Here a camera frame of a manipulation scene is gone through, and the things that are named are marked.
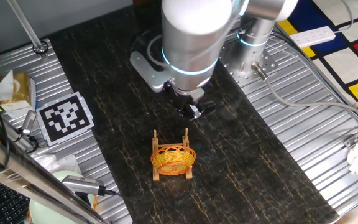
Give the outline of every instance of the yellow basket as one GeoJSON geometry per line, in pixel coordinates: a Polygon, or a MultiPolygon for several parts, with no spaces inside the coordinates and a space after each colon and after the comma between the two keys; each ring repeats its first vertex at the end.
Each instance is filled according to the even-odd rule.
{"type": "Polygon", "coordinates": [[[194,164],[196,152],[189,147],[167,146],[154,152],[150,160],[162,175],[185,174],[194,164]]]}

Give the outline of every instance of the black marble table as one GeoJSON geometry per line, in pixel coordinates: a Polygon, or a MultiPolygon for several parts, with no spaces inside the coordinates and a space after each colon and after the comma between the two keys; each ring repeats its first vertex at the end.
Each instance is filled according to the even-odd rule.
{"type": "Polygon", "coordinates": [[[336,212],[218,63],[190,121],[155,94],[129,62],[132,7],[50,37],[72,87],[84,96],[94,134],[134,223],[327,223],[336,212]],[[152,180],[153,130],[161,144],[189,129],[193,179],[152,180]]]}

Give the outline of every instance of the keyboard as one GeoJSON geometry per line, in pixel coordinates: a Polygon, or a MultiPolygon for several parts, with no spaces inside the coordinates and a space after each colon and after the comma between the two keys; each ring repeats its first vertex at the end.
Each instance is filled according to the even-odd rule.
{"type": "Polygon", "coordinates": [[[22,223],[29,209],[30,199],[0,184],[0,224],[22,223]]]}

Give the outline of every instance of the aluminum platform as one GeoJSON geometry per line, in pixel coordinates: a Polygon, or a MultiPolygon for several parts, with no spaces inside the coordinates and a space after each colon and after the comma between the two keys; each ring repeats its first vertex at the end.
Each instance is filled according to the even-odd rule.
{"type": "MultiPolygon", "coordinates": [[[[268,44],[299,55],[285,44],[271,40],[268,44]]],[[[320,81],[320,74],[291,55],[268,46],[266,50],[278,63],[278,70],[269,73],[268,78],[282,98],[293,103],[339,101],[320,81]]],[[[357,206],[358,176],[349,171],[348,149],[343,143],[358,132],[357,117],[335,106],[285,106],[259,77],[241,80],[239,85],[328,204],[339,215],[357,206]]]]}
{"type": "MultiPolygon", "coordinates": [[[[37,85],[37,106],[73,93],[73,89],[57,59],[53,46],[48,39],[44,41],[49,45],[47,60],[41,60],[40,56],[32,51],[32,45],[0,55],[0,75],[6,75],[12,69],[14,72],[25,71],[35,80],[37,85]]],[[[16,128],[21,127],[23,121],[24,116],[9,120],[16,128]]],[[[52,147],[47,147],[38,122],[34,123],[31,135],[35,136],[40,144],[40,149],[34,153],[37,156],[54,154],[57,159],[60,159],[74,154],[84,176],[102,180],[108,189],[118,191],[117,185],[91,130],[52,147]]],[[[105,220],[111,220],[114,224],[132,223],[132,218],[124,201],[118,196],[98,196],[96,211],[105,220]]]]}

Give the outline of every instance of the power strip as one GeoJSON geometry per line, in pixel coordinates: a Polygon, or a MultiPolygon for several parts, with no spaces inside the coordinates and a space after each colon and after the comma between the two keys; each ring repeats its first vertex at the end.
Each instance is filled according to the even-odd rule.
{"type": "Polygon", "coordinates": [[[297,34],[292,34],[290,37],[297,44],[297,46],[303,48],[331,41],[335,39],[335,34],[331,28],[324,26],[297,34]]]}

